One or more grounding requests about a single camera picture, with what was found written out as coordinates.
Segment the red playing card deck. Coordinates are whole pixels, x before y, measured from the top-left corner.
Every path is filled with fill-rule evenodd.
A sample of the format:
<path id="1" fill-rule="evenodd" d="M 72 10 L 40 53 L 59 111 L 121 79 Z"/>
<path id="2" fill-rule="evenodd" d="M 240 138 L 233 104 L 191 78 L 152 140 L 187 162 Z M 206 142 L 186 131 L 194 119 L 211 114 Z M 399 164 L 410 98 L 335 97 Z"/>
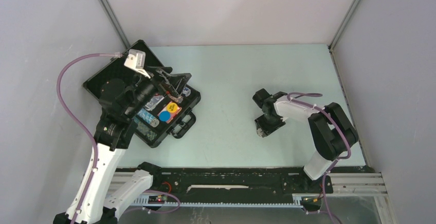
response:
<path id="1" fill-rule="evenodd" d="M 182 110 L 175 102 L 169 102 L 158 114 L 159 121 L 170 123 L 173 118 Z"/>

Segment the yellow big blind button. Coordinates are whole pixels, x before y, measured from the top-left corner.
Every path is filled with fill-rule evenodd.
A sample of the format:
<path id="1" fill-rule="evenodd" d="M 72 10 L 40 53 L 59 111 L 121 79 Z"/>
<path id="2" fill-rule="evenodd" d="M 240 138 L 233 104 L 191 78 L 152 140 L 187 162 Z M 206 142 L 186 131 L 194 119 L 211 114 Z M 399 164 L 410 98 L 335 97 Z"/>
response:
<path id="1" fill-rule="evenodd" d="M 166 106 L 166 110 L 170 113 L 175 113 L 179 110 L 179 106 L 174 103 L 174 102 L 170 102 L 167 106 Z"/>

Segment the blue round chip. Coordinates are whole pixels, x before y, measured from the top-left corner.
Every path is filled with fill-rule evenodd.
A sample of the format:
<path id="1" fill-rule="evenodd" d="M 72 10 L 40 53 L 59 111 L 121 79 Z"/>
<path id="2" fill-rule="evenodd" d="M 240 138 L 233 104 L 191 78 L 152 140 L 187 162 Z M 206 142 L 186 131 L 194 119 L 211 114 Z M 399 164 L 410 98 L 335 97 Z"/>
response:
<path id="1" fill-rule="evenodd" d="M 171 113 L 164 110 L 159 113 L 159 119 L 162 122 L 168 122 L 171 119 Z"/>

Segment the clear round dealer button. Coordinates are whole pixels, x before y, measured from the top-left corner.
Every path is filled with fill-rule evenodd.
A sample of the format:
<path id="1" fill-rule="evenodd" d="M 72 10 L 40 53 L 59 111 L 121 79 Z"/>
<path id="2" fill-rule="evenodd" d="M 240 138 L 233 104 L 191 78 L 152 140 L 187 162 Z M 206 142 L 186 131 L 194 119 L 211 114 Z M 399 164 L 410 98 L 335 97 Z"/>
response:
<path id="1" fill-rule="evenodd" d="M 150 101 L 145 104 L 144 109 L 147 111 L 152 111 L 163 99 L 164 97 L 161 95 L 153 96 Z"/>

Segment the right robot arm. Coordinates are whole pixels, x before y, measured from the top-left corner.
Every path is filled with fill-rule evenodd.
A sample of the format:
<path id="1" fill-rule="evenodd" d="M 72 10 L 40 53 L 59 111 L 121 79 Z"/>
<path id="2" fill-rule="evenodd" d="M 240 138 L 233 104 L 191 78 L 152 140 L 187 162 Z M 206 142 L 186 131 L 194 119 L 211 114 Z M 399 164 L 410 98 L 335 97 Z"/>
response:
<path id="1" fill-rule="evenodd" d="M 278 92 L 270 94 L 264 88 L 252 97 L 262 115 L 255 119 L 257 134 L 267 137 L 292 119 L 309 125 L 316 151 L 303 167 L 299 185 L 312 192 L 320 178 L 339 161 L 351 156 L 351 148 L 359 140 L 357 130 L 342 107 L 335 102 L 326 106 L 309 104 L 302 97 L 321 97 L 320 93 Z"/>

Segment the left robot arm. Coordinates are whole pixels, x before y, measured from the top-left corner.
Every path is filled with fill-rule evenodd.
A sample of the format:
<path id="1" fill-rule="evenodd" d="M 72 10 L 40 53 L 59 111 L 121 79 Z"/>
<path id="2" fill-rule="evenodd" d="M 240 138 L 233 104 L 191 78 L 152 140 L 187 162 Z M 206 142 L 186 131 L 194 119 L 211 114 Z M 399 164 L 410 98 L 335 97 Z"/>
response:
<path id="1" fill-rule="evenodd" d="M 117 223 L 142 192 L 161 188 L 159 174 L 137 169 L 128 182 L 107 196 L 112 176 L 137 131 L 135 117 L 156 94 L 180 100 L 190 78 L 189 73 L 173 73 L 170 67 L 147 67 L 123 73 L 102 70 L 85 82 L 102 114 L 95 132 L 88 134 L 92 153 L 79 190 L 70 207 L 54 217 L 54 223 Z"/>

